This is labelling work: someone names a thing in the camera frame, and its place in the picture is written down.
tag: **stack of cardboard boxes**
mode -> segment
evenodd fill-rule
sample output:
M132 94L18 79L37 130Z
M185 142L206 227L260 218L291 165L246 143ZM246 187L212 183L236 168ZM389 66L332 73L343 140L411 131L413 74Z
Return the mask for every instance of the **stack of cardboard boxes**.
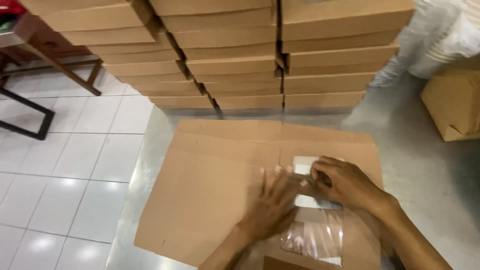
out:
M23 2L74 45L86 45L104 68L161 108L212 108L201 85L188 77L182 52L148 0Z
M444 141L480 138L480 56L445 66L421 97Z
M414 10L411 0L281 3L285 108L357 105Z
M150 0L220 109L281 108L276 0Z

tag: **metal table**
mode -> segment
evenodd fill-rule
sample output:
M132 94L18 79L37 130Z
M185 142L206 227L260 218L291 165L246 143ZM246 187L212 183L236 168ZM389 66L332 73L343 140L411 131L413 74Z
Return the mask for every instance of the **metal table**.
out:
M394 87L369 89L353 111L160 110L155 108L130 183L107 270L192 270L133 246L138 220L182 118L268 119L367 132L380 149L384 185L456 270L480 265L480 141L445 143L422 104L424 81L411 75ZM383 269L392 266L382 260Z

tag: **forearm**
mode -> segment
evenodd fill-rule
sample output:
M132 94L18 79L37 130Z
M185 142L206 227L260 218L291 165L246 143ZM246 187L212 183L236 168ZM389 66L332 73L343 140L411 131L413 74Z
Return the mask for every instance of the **forearm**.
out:
M374 213L393 240L394 249L407 270L451 270L445 259L423 236L393 199L383 211Z
M231 270L250 244L250 240L235 227L198 270Z

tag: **right hand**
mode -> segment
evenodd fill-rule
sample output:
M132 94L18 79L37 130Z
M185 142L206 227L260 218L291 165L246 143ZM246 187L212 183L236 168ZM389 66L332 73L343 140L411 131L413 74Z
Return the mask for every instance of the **right hand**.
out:
M320 157L312 165L311 174L326 199L346 207L359 208L377 215L385 206L396 203L393 196L377 187L355 164Z

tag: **red object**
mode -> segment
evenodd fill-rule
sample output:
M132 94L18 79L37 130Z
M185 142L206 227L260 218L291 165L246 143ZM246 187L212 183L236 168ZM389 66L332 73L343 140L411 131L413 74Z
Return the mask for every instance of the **red object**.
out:
M0 0L0 14L20 15L25 11L25 8L15 0Z

